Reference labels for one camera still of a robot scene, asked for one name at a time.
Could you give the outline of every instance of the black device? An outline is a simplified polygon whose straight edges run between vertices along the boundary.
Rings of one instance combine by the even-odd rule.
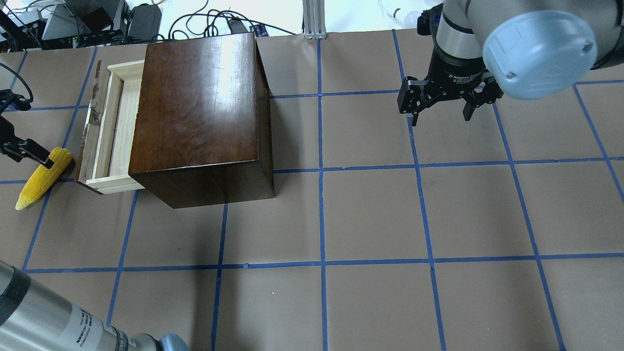
[[[228,18],[228,27],[230,28],[232,34],[241,34],[248,32],[247,27],[245,27],[243,21],[241,21],[238,17]]]
[[[19,29],[22,29],[22,31],[25,31],[25,25],[37,39],[41,39],[43,29],[46,27],[46,22],[43,20],[43,17],[41,17],[41,11],[37,9],[27,11],[17,17],[11,18],[11,20]],[[0,27],[0,43],[4,43],[10,39],[12,39],[11,35],[4,30],[4,28]]]
[[[162,12],[158,5],[143,4],[132,9],[128,37],[134,41],[150,41],[158,35]]]
[[[249,27],[254,33],[256,33],[256,37],[268,37],[269,33],[266,31],[266,26],[262,23],[254,24]]]
[[[483,104],[493,104],[503,96],[493,76],[487,75],[483,58],[463,59],[444,52],[437,43],[436,34],[442,18],[442,5],[426,10],[418,18],[418,34],[432,36],[434,49],[429,72],[424,80],[407,76],[403,79],[397,104],[399,112],[411,113],[412,126],[424,109],[440,101],[466,100],[463,115],[469,121],[474,110]],[[477,92],[481,82],[485,87]]]
[[[7,155],[16,162],[29,158],[46,168],[51,168],[54,161],[50,160],[50,152],[32,139],[20,139],[15,136],[15,128],[2,116],[2,112],[11,106],[19,111],[31,109],[30,102],[22,95],[10,89],[0,90],[0,154]]]
[[[42,38],[51,49],[105,44],[126,35],[129,21],[125,0],[67,0],[53,7]]]

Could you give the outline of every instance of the wooden box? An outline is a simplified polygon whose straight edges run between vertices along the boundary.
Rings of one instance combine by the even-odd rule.
[[[115,67],[110,68],[113,74]],[[106,95],[115,96],[115,84],[109,85]],[[134,138],[129,142],[130,123],[120,128],[121,115],[112,148],[94,142],[85,132],[79,172],[91,162],[91,156],[85,157],[90,145],[97,144],[100,154],[112,150],[112,169],[116,144],[121,143],[123,150],[131,144],[125,164],[129,177],[120,178],[135,181],[134,187],[114,184],[118,189],[144,187],[173,208],[274,197],[268,99],[253,33],[151,44],[142,69],[138,112],[132,119]],[[95,130],[88,120],[85,130]],[[99,129],[104,122],[100,120]],[[101,131],[99,135],[107,140]],[[93,157],[97,164],[101,157]],[[92,187],[89,176],[98,175],[87,174],[82,183]]]

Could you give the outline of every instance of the table surface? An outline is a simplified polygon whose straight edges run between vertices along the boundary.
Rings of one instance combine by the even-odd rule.
[[[624,345],[624,69],[470,122],[409,127],[414,31],[259,38],[277,197],[173,210],[97,195],[71,170],[14,203],[36,167],[0,157],[0,259],[129,334],[193,350],[616,350]],[[19,137],[76,155],[94,62],[145,46],[2,54],[32,87]],[[23,91],[10,74],[0,81]]]

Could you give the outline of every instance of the toy corn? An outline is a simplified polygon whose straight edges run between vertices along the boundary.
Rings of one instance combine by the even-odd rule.
[[[47,169],[39,166],[28,179],[26,185],[19,194],[19,200],[15,205],[16,210],[21,210],[38,200],[41,195],[52,186],[54,181],[63,173],[67,165],[72,161],[72,154],[66,149],[55,147],[50,152],[50,160],[54,161],[52,168]]]

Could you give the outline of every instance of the grid line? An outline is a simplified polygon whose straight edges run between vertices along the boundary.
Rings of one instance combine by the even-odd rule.
[[[93,62],[95,61],[95,55],[97,54],[97,47],[94,48],[93,50],[93,55],[91,55],[91,61],[89,63],[89,68],[87,69],[87,74],[85,75],[84,80],[82,81],[82,87],[80,89],[80,94],[78,95],[78,100],[76,101],[76,105],[74,106],[75,110],[74,110],[74,114],[72,115],[72,119],[69,123],[69,126],[67,127],[67,132],[65,134],[65,139],[63,142],[63,148],[65,148],[67,141],[69,140],[69,135],[71,133],[72,130],[72,126],[74,125],[74,121],[76,119],[76,115],[78,112],[78,109],[80,107],[80,102],[82,100],[82,96],[84,95],[84,91],[87,87],[87,83],[89,81],[89,76],[91,75],[91,69],[93,68]],[[43,217],[44,214],[46,213],[46,208],[47,208],[47,203],[50,200],[50,194],[52,192],[52,187],[50,189],[48,189],[48,191],[46,192],[46,198],[44,199],[43,202],[43,206],[41,207],[41,212],[39,213],[39,219],[37,220],[37,225],[35,226],[35,230],[34,233],[32,234],[32,239],[31,239],[31,243],[29,244],[28,247],[28,251],[26,252],[26,258],[24,259],[24,264],[22,265],[22,270],[26,269],[28,267],[28,262],[31,259],[31,255],[32,255],[32,250],[35,246],[35,243],[37,241],[37,236],[39,235],[39,229],[41,228],[41,222],[43,221]]]
[[[624,157],[609,157],[610,161],[624,161]],[[536,159],[536,160],[518,160],[514,161],[515,165],[519,164],[553,164],[553,163],[581,163],[581,162],[604,162],[603,157],[589,157],[586,159]],[[474,166],[499,166],[509,165],[509,161],[478,161],[478,162],[440,162],[430,164],[420,164],[420,168],[427,167],[474,167]],[[412,169],[414,164],[394,164],[380,166],[348,166],[348,167],[327,167],[323,168],[323,172],[341,172],[341,171],[375,171],[383,169]],[[300,168],[300,169],[276,169],[274,174],[291,174],[291,173],[318,173],[319,168]],[[74,182],[73,178],[61,178],[57,180],[59,183]],[[4,184],[25,184],[27,179],[16,180],[0,180],[0,185]]]
[[[77,108],[79,109],[86,109],[89,105],[80,105]],[[52,106],[52,107],[33,107],[31,109],[29,109],[28,111],[56,111],[56,110],[73,110],[76,108],[76,105],[74,106]],[[13,108],[7,108],[5,110],[6,113],[11,113],[11,112],[22,112],[20,110],[16,110]]]
[[[117,292],[119,291],[119,280],[121,274],[124,271],[125,252],[128,249],[128,240],[130,239],[130,230],[132,229],[132,221],[134,220],[134,210],[137,206],[137,199],[139,198],[139,191],[134,191],[134,197],[132,198],[132,205],[130,206],[130,214],[128,215],[128,224],[125,228],[124,242],[121,246],[121,253],[119,254],[119,263],[117,264],[117,271],[115,274],[115,284],[113,285],[113,291],[110,295],[109,314],[106,317],[106,323],[110,324],[113,319],[113,312],[115,310],[115,302],[117,301]]]
[[[403,75],[402,67],[400,67],[401,76]],[[610,80],[610,81],[580,81],[575,85],[591,85],[591,84],[622,84],[624,79]],[[483,89],[483,86],[478,86],[476,89]],[[270,99],[297,99],[302,97],[314,97],[314,96],[348,96],[348,95],[369,95],[369,94],[392,94],[398,93],[399,89],[388,90],[365,90],[365,91],[338,91],[338,92],[318,92],[308,94],[285,94],[285,95],[273,95]]]
[[[28,51],[24,51],[24,55],[22,56],[22,61],[20,61],[19,66],[17,67],[17,74],[22,71],[22,67],[24,67],[24,62],[26,62],[26,56],[28,55]],[[15,83],[17,82],[17,76],[13,77],[13,81],[11,82],[11,90],[15,88]]]
[[[484,256],[484,257],[436,257],[435,263],[469,263],[469,262],[505,262],[535,260],[534,255],[520,256]],[[574,259],[624,259],[624,252],[598,252],[594,254],[547,254],[537,256],[540,260],[574,260]],[[275,269],[289,267],[328,267],[345,265],[384,265],[384,264],[426,264],[428,258],[412,259],[371,259],[371,260],[326,260],[272,262],[263,264],[203,264],[203,265],[166,265],[166,266],[135,266],[122,267],[122,272],[167,272],[185,270],[236,270],[236,269]],[[86,268],[31,268],[23,271],[28,274],[58,273],[101,273],[116,272],[118,267],[86,267]]]
[[[587,107],[585,106],[585,103],[583,102],[583,97],[578,91],[577,86],[574,85],[572,87],[574,89],[574,94],[576,94],[577,96],[578,103],[581,105],[581,108],[583,109],[583,113],[585,114],[587,123],[589,124],[592,130],[593,136],[594,138],[596,138],[596,142],[598,143],[598,147],[600,148],[600,152],[602,153],[602,156],[603,156],[602,161],[605,161],[607,163],[607,167],[609,168],[609,172],[611,173],[611,176],[613,177],[613,182],[615,183],[615,187],[616,189],[618,189],[618,193],[620,193],[620,199],[622,200],[622,202],[624,202],[624,191],[622,191],[622,185],[620,184],[620,181],[618,180],[618,176],[615,174],[615,170],[613,169],[613,165],[611,164],[611,160],[609,159],[607,150],[605,149],[605,146],[602,144],[602,141],[600,140],[600,136],[598,136],[598,131],[596,130],[596,127],[593,125],[592,117],[589,115],[589,112],[587,111]]]
[[[319,239],[321,262],[325,262],[325,208],[323,199],[323,71],[321,60],[321,40],[316,40],[316,71],[318,79],[318,212],[319,212]],[[321,319],[323,334],[323,351],[328,351],[327,331],[327,272],[325,265],[321,266]]]
[[[499,126],[500,136],[503,140],[505,152],[507,153],[507,158],[509,159],[509,167],[511,168],[512,177],[514,178],[515,188],[518,192],[518,198],[520,199],[520,206],[524,215],[524,221],[527,225],[527,231],[529,232],[529,239],[533,248],[533,254],[535,257],[535,262],[537,263],[537,270],[540,275],[540,280],[542,281],[542,287],[544,288],[544,296],[546,298],[546,304],[548,305],[548,311],[550,312],[550,319],[552,320],[555,336],[557,337],[557,343],[559,344],[559,350],[565,351],[565,344],[563,342],[561,330],[559,329],[559,322],[557,320],[557,314],[555,313],[555,307],[552,303],[552,298],[550,296],[550,289],[548,288],[548,282],[546,281],[544,267],[542,266],[542,260],[540,259],[540,252],[537,248],[537,242],[535,241],[535,235],[533,233],[533,226],[531,225],[531,220],[529,218],[527,204],[524,201],[524,195],[522,193],[522,187],[520,186],[520,181],[518,179],[518,173],[515,170],[514,158],[512,156],[511,150],[509,149],[509,143],[507,142],[507,136],[505,135],[505,129],[503,128],[503,124],[500,119],[499,109],[496,103],[493,103],[492,107],[494,108],[494,116],[496,117],[496,123]]]
[[[392,38],[394,39],[394,49],[396,51],[397,61],[399,63],[399,73],[401,75],[401,81],[404,79],[403,61],[401,59],[401,50],[399,48],[399,42],[396,37],[396,31],[392,30]],[[407,129],[409,132],[409,141],[412,149],[412,157],[414,158],[414,170],[416,171],[416,185],[418,188],[418,198],[421,205],[422,225],[425,232],[425,241],[427,244],[427,259],[429,261],[429,275],[431,276],[431,287],[433,292],[434,308],[436,310],[437,329],[440,339],[440,348],[442,351],[446,351],[446,339],[444,338],[444,324],[442,323],[442,309],[440,307],[440,296],[437,291],[437,277],[436,277],[436,261],[433,254],[433,247],[431,245],[431,234],[429,232],[429,221],[427,219],[427,206],[425,204],[425,197],[422,191],[422,178],[421,178],[421,166],[418,162],[418,153],[416,151],[416,142],[414,141],[414,129],[409,120],[406,117]]]
[[[210,336],[210,350],[215,351],[217,346],[217,323],[219,319],[219,302],[221,300],[221,278],[223,273],[223,254],[225,252],[225,232],[228,221],[228,204],[223,205],[223,219],[221,221],[221,241],[219,243],[219,261],[217,281],[215,284],[215,306],[212,311],[212,334]]]

